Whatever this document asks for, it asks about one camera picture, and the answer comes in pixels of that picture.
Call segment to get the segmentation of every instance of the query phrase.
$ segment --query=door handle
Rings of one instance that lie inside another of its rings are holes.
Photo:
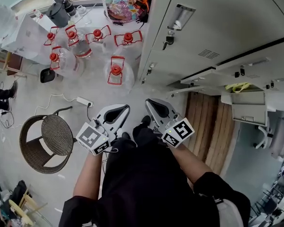
[[[190,17],[194,14],[195,9],[177,4],[172,18],[167,26],[168,29],[181,31]]]

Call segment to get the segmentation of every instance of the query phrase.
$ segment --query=hand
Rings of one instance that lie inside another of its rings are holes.
[[[0,219],[1,219],[1,221],[2,221],[4,224],[6,224],[3,217],[0,217]]]

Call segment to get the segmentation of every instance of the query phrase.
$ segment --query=yellow cloth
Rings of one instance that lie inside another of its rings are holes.
[[[228,90],[230,88],[232,88],[232,91],[234,93],[239,93],[242,90],[248,88],[251,85],[251,83],[249,82],[241,82],[241,83],[235,83],[235,84],[231,84],[231,85],[226,85],[225,89]]]

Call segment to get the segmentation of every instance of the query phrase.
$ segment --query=floor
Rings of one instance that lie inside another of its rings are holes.
[[[268,114],[271,128],[275,128],[278,113]],[[255,126],[241,123],[238,140],[225,175],[225,181],[235,190],[245,194],[251,203],[259,200],[263,189],[270,189],[282,162],[271,157],[269,148],[255,149],[261,134]]]
[[[44,66],[31,64],[25,61],[24,70],[37,73]],[[74,144],[72,155],[64,169],[52,175],[44,175],[33,170],[23,159],[19,148],[19,134],[21,125],[29,117],[33,116],[37,105],[46,107],[50,94],[64,93],[67,99],[78,96],[94,102],[93,108],[89,110],[90,117],[95,116],[102,107],[111,104],[128,104],[131,107],[130,115],[123,126],[123,130],[131,133],[134,126],[139,124],[141,118],[146,115],[144,101],[147,98],[160,98],[172,103],[174,108],[184,114],[186,98],[178,95],[174,98],[166,98],[166,88],[157,88],[137,83],[127,95],[112,94],[105,87],[102,76],[101,65],[87,65],[80,80],[70,81],[64,79],[60,85],[53,87],[50,84],[41,84],[37,77],[18,79],[17,98],[12,100],[12,112],[15,119],[15,128],[4,129],[0,123],[0,183],[3,187],[14,189],[18,181],[24,180],[31,185],[33,197],[48,205],[41,213],[52,223],[58,226],[63,203],[72,196],[73,187],[81,171],[87,151],[79,143]],[[0,82],[4,82],[4,89],[8,89],[14,77],[0,74]],[[84,122],[88,122],[86,106],[76,101],[71,103],[65,101],[62,96],[52,97],[48,109],[38,108],[37,114],[52,114],[55,110],[72,105],[73,109],[61,113],[61,117],[69,124],[74,135],[80,130]],[[28,139],[41,135],[40,125],[30,129]]]

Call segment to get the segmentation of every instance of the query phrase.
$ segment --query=black boot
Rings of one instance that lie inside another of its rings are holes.
[[[151,124],[151,118],[148,115],[144,116],[144,118],[141,120],[141,123],[144,123],[148,127]]]
[[[125,138],[125,139],[128,139],[128,140],[131,139],[130,135],[127,132],[123,132],[121,138]]]
[[[18,89],[18,82],[14,81],[13,85],[11,86],[9,92],[10,92],[10,97],[16,98],[17,95],[17,89]]]

